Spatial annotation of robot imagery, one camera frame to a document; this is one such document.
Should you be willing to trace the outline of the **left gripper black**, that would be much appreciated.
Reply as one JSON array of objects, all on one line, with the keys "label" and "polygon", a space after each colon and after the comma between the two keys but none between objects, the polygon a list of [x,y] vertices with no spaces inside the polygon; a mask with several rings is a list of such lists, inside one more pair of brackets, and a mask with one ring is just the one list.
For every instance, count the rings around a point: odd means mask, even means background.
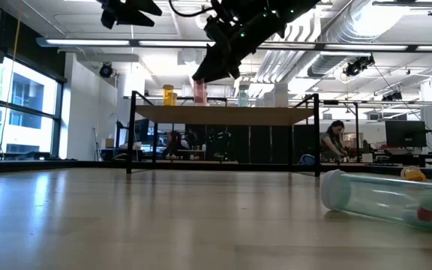
[{"label": "left gripper black", "polygon": [[160,16],[162,10],[153,0],[99,0],[103,13],[100,21],[108,29],[116,25],[147,26],[155,25],[154,21],[139,11]]}]

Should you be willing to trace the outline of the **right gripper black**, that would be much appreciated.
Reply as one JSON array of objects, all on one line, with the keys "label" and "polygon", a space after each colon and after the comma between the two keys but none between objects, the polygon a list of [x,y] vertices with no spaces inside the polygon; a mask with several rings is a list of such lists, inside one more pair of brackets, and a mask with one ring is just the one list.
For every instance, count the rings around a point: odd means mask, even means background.
[{"label": "right gripper black", "polygon": [[269,1],[212,1],[216,16],[207,19],[204,31],[213,41],[192,76],[194,81],[210,83],[240,76],[239,65],[247,55],[273,34],[283,34],[286,22],[282,13],[270,8]]}]

